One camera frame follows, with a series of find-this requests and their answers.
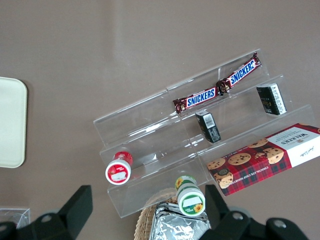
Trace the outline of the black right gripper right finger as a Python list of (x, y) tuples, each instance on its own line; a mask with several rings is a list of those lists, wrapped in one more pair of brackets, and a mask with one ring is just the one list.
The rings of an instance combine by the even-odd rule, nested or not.
[(201, 240), (259, 240), (252, 232), (252, 220), (245, 213), (230, 210), (215, 185), (205, 186), (205, 211), (211, 225)]

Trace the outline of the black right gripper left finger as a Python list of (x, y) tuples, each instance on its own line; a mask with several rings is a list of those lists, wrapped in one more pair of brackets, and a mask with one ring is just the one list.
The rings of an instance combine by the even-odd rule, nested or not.
[(75, 240), (93, 212), (92, 187), (82, 185), (56, 213), (46, 213), (31, 225), (35, 240)]

